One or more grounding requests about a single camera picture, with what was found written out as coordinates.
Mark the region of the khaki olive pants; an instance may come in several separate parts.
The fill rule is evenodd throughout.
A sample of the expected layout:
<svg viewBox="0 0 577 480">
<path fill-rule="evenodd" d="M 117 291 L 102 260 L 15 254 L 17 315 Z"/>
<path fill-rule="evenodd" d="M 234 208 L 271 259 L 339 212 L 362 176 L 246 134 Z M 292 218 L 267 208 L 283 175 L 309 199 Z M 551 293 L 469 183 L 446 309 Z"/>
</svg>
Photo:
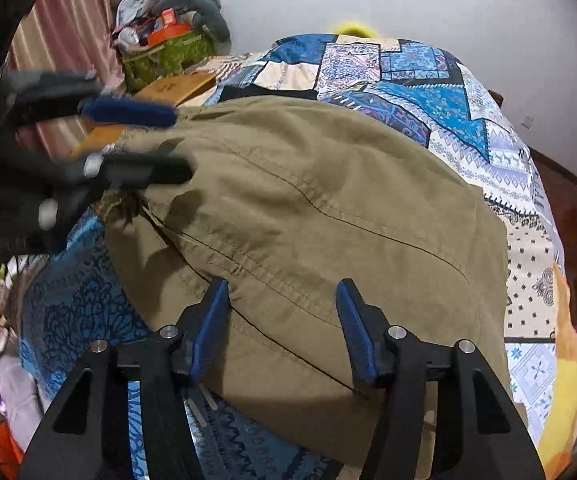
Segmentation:
<svg viewBox="0 0 577 480">
<path fill-rule="evenodd" d="M 353 388 L 335 309 L 345 278 L 418 338 L 471 339 L 509 381 L 505 225 L 427 148 L 359 112 L 274 96 L 188 108 L 120 144 L 195 165 L 188 183 L 147 188 L 138 211 L 104 197 L 122 288 L 156 330 L 224 278 L 229 338 L 206 384 L 275 434 L 365 459 L 379 397 Z"/>
</svg>

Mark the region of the striped red curtain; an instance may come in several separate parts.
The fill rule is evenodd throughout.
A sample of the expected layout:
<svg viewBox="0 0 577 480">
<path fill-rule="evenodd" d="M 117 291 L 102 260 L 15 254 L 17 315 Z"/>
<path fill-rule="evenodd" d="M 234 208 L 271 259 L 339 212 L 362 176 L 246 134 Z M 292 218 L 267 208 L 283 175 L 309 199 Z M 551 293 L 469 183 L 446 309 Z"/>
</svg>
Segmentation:
<svg viewBox="0 0 577 480">
<path fill-rule="evenodd" d="M 10 66 L 94 73 L 106 87 L 124 91 L 124 71 L 112 39 L 120 1 L 37 0 L 18 26 Z"/>
</svg>

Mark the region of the wooden lap desk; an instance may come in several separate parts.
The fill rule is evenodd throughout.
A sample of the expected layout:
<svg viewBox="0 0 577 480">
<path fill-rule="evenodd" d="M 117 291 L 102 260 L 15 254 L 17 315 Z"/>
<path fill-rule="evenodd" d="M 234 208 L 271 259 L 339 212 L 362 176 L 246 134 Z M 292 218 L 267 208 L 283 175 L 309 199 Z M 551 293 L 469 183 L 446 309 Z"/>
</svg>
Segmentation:
<svg viewBox="0 0 577 480">
<path fill-rule="evenodd" d="M 134 97 L 142 101 L 179 106 L 214 88 L 216 83 L 216 72 L 196 72 L 160 78 L 136 92 Z M 75 157 L 84 152 L 102 150 L 106 145 L 113 144 L 119 139 L 125 128 L 121 125 L 95 127 L 80 145 L 72 150 L 70 156 Z"/>
</svg>

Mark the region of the orange patterned blanket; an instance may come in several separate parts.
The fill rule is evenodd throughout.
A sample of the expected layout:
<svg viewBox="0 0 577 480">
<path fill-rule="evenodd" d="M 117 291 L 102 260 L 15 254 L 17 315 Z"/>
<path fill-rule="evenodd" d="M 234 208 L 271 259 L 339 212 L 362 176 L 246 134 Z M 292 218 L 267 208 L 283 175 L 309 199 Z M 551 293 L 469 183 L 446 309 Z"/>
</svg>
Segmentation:
<svg viewBox="0 0 577 480">
<path fill-rule="evenodd" d="M 570 290 L 561 267 L 554 263 L 556 376 L 538 454 L 546 479 L 557 479 L 573 461 L 577 440 L 577 331 L 570 316 Z"/>
</svg>

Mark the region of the green laundry basket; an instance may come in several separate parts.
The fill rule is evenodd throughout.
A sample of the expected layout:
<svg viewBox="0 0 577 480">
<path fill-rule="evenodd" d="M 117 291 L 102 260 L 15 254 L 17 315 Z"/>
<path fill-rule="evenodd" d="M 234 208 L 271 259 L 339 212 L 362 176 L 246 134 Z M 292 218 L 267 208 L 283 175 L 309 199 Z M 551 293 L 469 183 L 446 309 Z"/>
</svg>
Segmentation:
<svg viewBox="0 0 577 480">
<path fill-rule="evenodd" d="M 139 92 L 155 80 L 180 75 L 214 54 L 214 44 L 202 32 L 187 32 L 143 52 L 123 54 L 126 89 Z"/>
</svg>

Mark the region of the blue patchwork bedspread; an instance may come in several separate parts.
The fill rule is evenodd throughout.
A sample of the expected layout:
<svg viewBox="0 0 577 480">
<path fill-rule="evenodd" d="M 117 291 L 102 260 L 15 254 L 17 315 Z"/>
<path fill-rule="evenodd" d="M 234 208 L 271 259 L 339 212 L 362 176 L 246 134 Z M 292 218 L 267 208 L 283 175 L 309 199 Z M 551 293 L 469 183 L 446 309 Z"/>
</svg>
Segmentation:
<svg viewBox="0 0 577 480">
<path fill-rule="evenodd" d="M 541 436 L 561 241 L 527 146 L 451 53 L 284 38 L 120 146 L 196 174 L 106 195 L 31 282 L 20 354 L 43 403 L 89 342 L 174 322 L 218 276 L 230 338 L 186 408 L 209 476 L 357 478 L 379 397 L 351 386 L 334 306 L 351 278 L 419 338 L 473 339 Z"/>
</svg>

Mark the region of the orange box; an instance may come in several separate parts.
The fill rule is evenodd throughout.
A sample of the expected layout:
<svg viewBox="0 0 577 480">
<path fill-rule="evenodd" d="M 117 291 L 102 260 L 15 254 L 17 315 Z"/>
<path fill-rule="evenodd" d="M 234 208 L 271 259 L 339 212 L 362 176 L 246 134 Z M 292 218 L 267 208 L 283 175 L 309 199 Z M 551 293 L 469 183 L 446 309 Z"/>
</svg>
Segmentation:
<svg viewBox="0 0 577 480">
<path fill-rule="evenodd" d="M 161 44 L 162 42 L 183 36 L 188 32 L 192 32 L 192 26 L 189 23 L 173 24 L 166 27 L 159 28 L 151 32 L 147 36 L 147 44 L 150 47 Z"/>
</svg>

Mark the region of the grey plush pillow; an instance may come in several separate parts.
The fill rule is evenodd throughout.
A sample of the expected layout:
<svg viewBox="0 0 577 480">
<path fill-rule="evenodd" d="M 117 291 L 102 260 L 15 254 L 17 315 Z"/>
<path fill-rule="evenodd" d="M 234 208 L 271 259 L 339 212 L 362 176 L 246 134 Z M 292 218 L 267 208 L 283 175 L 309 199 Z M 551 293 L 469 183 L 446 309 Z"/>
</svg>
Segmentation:
<svg viewBox="0 0 577 480">
<path fill-rule="evenodd" d="M 231 39 L 230 29 L 223 18 L 220 6 L 215 0 L 160 0 L 151 7 L 152 15 L 172 9 L 180 13 L 194 12 L 192 27 L 203 29 L 218 42 L 228 42 Z"/>
</svg>

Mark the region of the yellow curved object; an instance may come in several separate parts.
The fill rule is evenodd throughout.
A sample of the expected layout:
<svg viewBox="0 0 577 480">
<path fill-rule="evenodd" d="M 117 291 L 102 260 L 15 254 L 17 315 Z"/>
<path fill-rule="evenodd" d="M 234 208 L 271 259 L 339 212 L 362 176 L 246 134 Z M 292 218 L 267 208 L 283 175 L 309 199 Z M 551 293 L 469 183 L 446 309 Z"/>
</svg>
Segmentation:
<svg viewBox="0 0 577 480">
<path fill-rule="evenodd" d="M 375 38 L 377 32 L 366 24 L 358 22 L 340 23 L 333 29 L 334 34 L 343 36 L 359 37 L 363 39 Z"/>
</svg>

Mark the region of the white wall socket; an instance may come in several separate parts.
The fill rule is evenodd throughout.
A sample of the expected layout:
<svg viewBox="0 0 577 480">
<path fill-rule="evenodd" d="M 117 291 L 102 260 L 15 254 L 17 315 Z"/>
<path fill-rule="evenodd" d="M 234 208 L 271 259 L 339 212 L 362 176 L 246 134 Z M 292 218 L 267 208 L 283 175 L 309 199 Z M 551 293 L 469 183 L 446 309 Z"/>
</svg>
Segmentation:
<svg viewBox="0 0 577 480">
<path fill-rule="evenodd" d="M 526 128 L 530 129 L 533 124 L 533 117 L 532 116 L 525 116 L 521 121 L 521 124 Z"/>
</svg>

